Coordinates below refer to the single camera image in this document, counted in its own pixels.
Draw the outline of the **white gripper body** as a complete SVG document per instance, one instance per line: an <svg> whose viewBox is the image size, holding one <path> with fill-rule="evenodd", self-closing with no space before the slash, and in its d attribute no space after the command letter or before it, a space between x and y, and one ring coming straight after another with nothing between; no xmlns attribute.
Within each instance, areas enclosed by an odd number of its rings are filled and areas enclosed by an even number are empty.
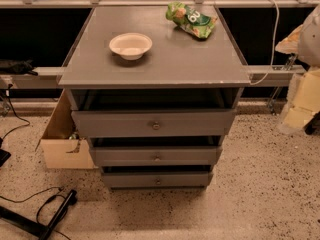
<svg viewBox="0 0 320 240"><path fill-rule="evenodd" d="M320 68L311 67L303 75L295 74L292 77L278 129L284 134L302 131L319 112Z"/></svg>

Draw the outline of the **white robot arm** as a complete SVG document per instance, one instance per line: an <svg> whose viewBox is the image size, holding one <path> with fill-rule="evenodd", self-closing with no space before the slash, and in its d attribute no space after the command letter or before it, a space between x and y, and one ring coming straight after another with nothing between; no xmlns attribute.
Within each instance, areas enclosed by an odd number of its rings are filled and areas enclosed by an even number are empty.
<svg viewBox="0 0 320 240"><path fill-rule="evenodd" d="M320 5L276 45L276 51L294 54L309 66L306 73L295 74L290 81L278 129L285 134L300 130L312 134L320 124Z"/></svg>

